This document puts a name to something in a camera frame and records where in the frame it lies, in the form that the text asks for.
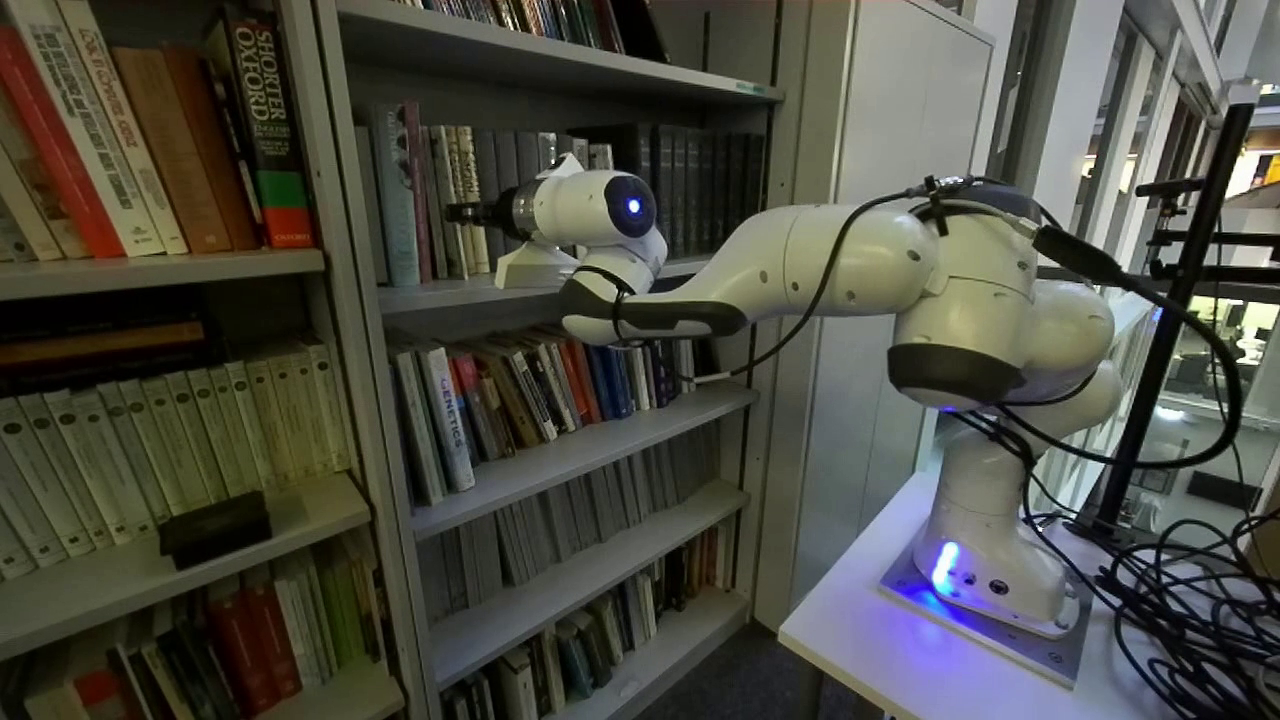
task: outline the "bookshelf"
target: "bookshelf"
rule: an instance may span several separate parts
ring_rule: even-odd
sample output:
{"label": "bookshelf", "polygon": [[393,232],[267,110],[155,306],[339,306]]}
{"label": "bookshelf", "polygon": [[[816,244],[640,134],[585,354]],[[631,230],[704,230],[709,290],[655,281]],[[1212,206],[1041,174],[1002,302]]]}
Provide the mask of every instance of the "bookshelf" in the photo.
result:
{"label": "bookshelf", "polygon": [[322,278],[325,253],[226,253],[226,255],[144,255],[144,260],[59,260],[59,264],[0,264],[0,306],[142,291],[177,286],[232,286],[264,278]]}
{"label": "bookshelf", "polygon": [[25,575],[19,584],[5,584],[0,659],[361,530],[369,523],[369,505],[347,475],[318,475],[298,505],[283,505],[272,517],[272,523],[272,541],[186,574],[177,574],[155,546],[136,541]]}
{"label": "bookshelf", "polygon": [[741,490],[709,485],[692,499],[609,538],[554,574],[449,616],[439,630],[431,630],[435,684],[444,687],[483,670],[538,630],[637,575],[644,564],[679,547],[697,533],[717,530],[746,505],[747,497]]}
{"label": "bookshelf", "polygon": [[[621,52],[581,47],[543,37],[520,37],[476,22],[375,5],[375,0],[318,0],[281,5],[298,30],[299,106],[308,110],[308,156],[318,167],[318,206],[325,235],[336,235],[330,267],[336,286],[358,291],[358,306],[336,308],[339,344],[353,363],[358,435],[369,439],[364,473],[382,475],[369,490],[388,567],[388,603],[401,645],[401,679],[409,718],[439,718],[439,693],[496,659],[514,645],[565,621],[591,598],[654,567],[668,553],[727,530],[754,497],[741,490],[741,426],[757,405],[746,384],[700,389],[668,408],[637,414],[565,433],[554,443],[520,447],[506,459],[476,464],[476,490],[449,491],[435,505],[415,497],[414,435],[401,418],[401,380],[393,354],[473,342],[483,334],[540,330],[560,316],[554,290],[496,290],[494,278],[424,281],[415,290],[382,286],[373,217],[382,201],[369,181],[373,115],[388,106],[419,106],[419,123],[473,127],[596,127],[596,123],[690,123],[726,127],[764,142],[768,115],[785,91],[717,78],[700,68],[654,63]],[[704,255],[676,255],[660,281],[692,278]],[[540,491],[640,458],[690,433],[717,433],[722,464],[690,499],[654,514],[647,521],[565,557],[523,584],[506,584],[494,601],[431,616],[419,553],[444,533],[459,533],[501,509],[517,509]],[[654,701],[679,670],[714,651],[731,630],[754,616],[754,590],[736,584],[671,613],[671,633],[621,666],[621,679],[602,687],[573,718],[612,718]]]}

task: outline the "white table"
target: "white table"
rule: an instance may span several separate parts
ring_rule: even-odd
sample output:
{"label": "white table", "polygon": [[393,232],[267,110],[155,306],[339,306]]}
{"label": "white table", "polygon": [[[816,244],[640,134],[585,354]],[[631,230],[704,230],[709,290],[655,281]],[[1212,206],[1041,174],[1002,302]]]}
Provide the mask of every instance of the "white table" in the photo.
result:
{"label": "white table", "polygon": [[1125,720],[1167,718],[1114,645],[1114,613],[1091,603],[1078,687],[985,649],[891,601],[886,567],[930,517],[935,468],[915,473],[831,574],[785,621],[780,645],[890,718]]}

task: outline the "metal stand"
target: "metal stand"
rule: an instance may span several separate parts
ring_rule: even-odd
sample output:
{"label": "metal stand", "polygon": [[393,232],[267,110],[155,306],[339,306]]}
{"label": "metal stand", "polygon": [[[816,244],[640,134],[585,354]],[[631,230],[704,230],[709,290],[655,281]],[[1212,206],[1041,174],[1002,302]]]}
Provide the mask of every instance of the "metal stand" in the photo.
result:
{"label": "metal stand", "polygon": [[[1203,255],[1207,255],[1212,230],[1222,221],[1229,181],[1233,181],[1249,123],[1251,123],[1251,106],[1233,106],[1224,115],[1224,127],[1217,137],[1212,163],[1207,163],[1203,181],[1177,181],[1177,186],[1144,186],[1142,190],[1142,196],[1202,191],[1194,230],[1184,235],[1182,267],[1167,281],[1167,302],[1177,308],[1188,308],[1196,298],[1196,286],[1203,281]],[[1109,481],[1091,491],[1088,509],[1082,514],[1084,521],[1078,523],[1078,533],[1084,533],[1084,538],[1117,541],[1119,505],[1131,485],[1131,464],[1142,459],[1177,335],[1182,335],[1182,321],[1160,311],[1144,378],[1131,394],[1131,408],[1127,408],[1127,426],[1125,426],[1125,435],[1117,447],[1117,464],[1114,464]]]}

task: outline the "small black object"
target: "small black object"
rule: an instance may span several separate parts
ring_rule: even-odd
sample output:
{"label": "small black object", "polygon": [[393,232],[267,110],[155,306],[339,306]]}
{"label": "small black object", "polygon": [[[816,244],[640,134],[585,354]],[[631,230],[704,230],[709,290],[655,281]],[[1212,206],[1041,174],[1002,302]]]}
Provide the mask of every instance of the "small black object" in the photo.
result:
{"label": "small black object", "polygon": [[272,538],[264,491],[232,497],[162,523],[162,553],[194,567]]}

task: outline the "shelf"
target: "shelf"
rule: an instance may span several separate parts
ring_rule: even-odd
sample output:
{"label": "shelf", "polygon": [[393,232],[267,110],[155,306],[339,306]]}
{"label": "shelf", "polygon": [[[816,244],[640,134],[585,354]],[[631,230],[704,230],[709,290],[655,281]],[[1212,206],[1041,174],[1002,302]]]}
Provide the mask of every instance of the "shelf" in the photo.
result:
{"label": "shelf", "polygon": [[435,684],[449,687],[473,676],[514,645],[527,641],[538,630],[578,613],[585,601],[637,575],[644,564],[690,546],[697,533],[717,530],[746,505],[747,497],[741,490],[709,485],[692,499],[609,538],[606,546],[534,575],[527,584],[506,590],[476,608],[444,616],[439,630],[431,630]]}
{"label": "shelf", "polygon": [[[668,260],[655,281],[684,281],[700,273],[709,255],[679,255]],[[449,311],[449,308],[476,308],[476,306],[517,306],[517,302],[554,302],[560,290],[496,290],[494,278],[476,281],[431,281],[419,290],[382,290],[375,306],[386,316],[414,316],[414,311]]]}
{"label": "shelf", "polygon": [[684,613],[668,613],[655,641],[612,670],[612,679],[590,701],[568,703],[558,720],[631,718],[668,693],[692,666],[746,630],[747,603],[726,593],[704,593]]}
{"label": "shelf", "polygon": [[144,260],[66,260],[0,264],[0,302],[131,291],[173,286],[229,286],[255,278],[325,273],[325,253],[226,253],[226,255],[144,255]]}
{"label": "shelf", "polygon": [[345,718],[345,720],[386,720],[406,714],[406,693],[386,666],[345,670],[318,693],[299,693],[259,720],[314,720],[314,718]]}
{"label": "shelf", "polygon": [[540,443],[510,459],[480,464],[476,490],[458,491],[435,509],[419,509],[414,517],[414,533],[415,541],[439,538],[506,505],[517,505],[523,497],[578,481],[591,468],[606,468],[621,458],[631,458],[679,433],[717,426],[722,418],[741,414],[747,405],[754,405],[747,389],[704,389],[704,394],[679,398],[668,408],[637,414],[612,426],[591,426],[573,435],[560,435],[558,443]]}
{"label": "shelf", "polygon": [[558,87],[558,91],[637,91],[704,106],[775,106],[780,91],[697,68],[637,61],[565,42],[506,34],[494,23],[419,13],[393,0],[339,0],[347,61],[414,72]]}
{"label": "shelf", "polygon": [[186,574],[162,557],[155,541],[136,541],[0,584],[0,659],[361,530],[369,505],[347,475],[318,475],[272,523],[272,541]]}

